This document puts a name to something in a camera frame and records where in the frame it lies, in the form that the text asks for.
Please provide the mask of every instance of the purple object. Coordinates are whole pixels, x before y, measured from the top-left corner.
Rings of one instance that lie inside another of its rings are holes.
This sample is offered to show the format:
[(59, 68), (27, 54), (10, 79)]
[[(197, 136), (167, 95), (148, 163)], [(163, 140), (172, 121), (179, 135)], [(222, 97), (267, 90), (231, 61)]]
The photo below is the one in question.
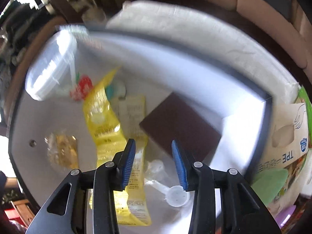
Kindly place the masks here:
[(291, 217), (292, 213), (296, 209), (295, 205), (292, 205), (288, 208), (283, 209), (276, 217), (275, 221), (277, 222), (280, 229), (286, 224), (286, 222)]

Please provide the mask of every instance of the metal screw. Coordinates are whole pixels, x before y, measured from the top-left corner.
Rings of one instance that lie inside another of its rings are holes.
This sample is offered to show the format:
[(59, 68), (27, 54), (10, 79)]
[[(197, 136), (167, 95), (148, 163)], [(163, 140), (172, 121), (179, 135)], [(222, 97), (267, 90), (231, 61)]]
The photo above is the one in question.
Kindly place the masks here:
[(79, 170), (78, 169), (71, 170), (71, 175), (76, 176), (78, 174), (79, 174)]
[(113, 167), (115, 165), (115, 163), (113, 161), (108, 161), (105, 163), (106, 167)]
[(37, 145), (36, 141), (35, 140), (30, 140), (29, 141), (29, 146), (34, 148), (35, 146)]
[(195, 162), (193, 165), (197, 168), (200, 168), (202, 167), (202, 162)]
[(238, 174), (238, 171), (236, 169), (234, 169), (234, 168), (231, 168), (229, 170), (229, 173), (232, 174), (232, 175), (236, 175), (236, 174)]

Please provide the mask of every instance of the white bin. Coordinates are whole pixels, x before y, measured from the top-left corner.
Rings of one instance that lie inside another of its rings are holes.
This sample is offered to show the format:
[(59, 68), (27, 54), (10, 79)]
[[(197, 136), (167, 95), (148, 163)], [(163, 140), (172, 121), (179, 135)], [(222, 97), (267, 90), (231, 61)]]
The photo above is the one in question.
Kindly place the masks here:
[[(266, 143), (271, 118), (272, 98), (251, 80), (207, 55), (166, 40), (120, 31), (89, 29), (92, 42), (78, 41), (75, 63), (95, 81), (108, 71), (122, 66), (119, 77), (127, 94), (146, 96), (149, 114), (172, 91), (184, 96), (221, 134), (212, 169), (236, 168), (250, 181)], [(46, 157), (45, 137), (66, 129), (78, 142), (79, 167), (96, 167), (96, 148), (85, 125), (82, 103), (51, 98), (43, 102), (22, 91), (12, 116), (9, 154), (24, 192), (33, 204), (43, 205), (63, 176), (55, 172)], [(30, 140), (36, 146), (30, 146)], [(151, 139), (146, 160), (161, 159), (166, 172), (178, 185), (174, 162)], [(123, 233), (188, 233), (192, 203), (171, 208), (161, 193), (146, 187), (146, 200), (152, 225), (120, 226)], [(220, 213), (220, 195), (216, 190), (216, 215)], [(87, 233), (92, 233), (88, 209)]]

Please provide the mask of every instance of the food package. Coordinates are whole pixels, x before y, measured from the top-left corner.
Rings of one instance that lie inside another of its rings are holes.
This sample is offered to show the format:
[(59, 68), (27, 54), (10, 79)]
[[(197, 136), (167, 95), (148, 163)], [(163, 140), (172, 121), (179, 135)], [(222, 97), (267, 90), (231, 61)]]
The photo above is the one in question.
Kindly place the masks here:
[(48, 160), (59, 173), (67, 175), (78, 168), (77, 140), (64, 132), (51, 133), (46, 138)]
[(257, 172), (285, 168), (308, 152), (308, 121), (305, 103), (276, 105), (266, 148)]
[(148, 226), (151, 219), (143, 188), (144, 149), (147, 136), (138, 125), (144, 118), (145, 98), (113, 99), (115, 113), (107, 100), (105, 88), (112, 82), (117, 70), (108, 73), (87, 95), (83, 111), (89, 132), (96, 144), (97, 167), (111, 161), (115, 153), (123, 151), (127, 144), (126, 138), (135, 140), (136, 154), (129, 184), (124, 191), (114, 191), (115, 209), (119, 224)]

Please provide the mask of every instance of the red strawberry label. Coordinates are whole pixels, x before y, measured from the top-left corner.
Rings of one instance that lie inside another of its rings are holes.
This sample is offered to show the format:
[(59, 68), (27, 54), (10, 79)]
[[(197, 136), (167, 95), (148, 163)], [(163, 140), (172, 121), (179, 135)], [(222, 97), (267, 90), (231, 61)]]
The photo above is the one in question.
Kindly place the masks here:
[(93, 88), (93, 85), (90, 77), (88, 77), (87, 75), (82, 75), (80, 78), (78, 75), (77, 77), (78, 78), (76, 87), (75, 89), (70, 91), (69, 95), (72, 99), (79, 101), (85, 99), (85, 97)]

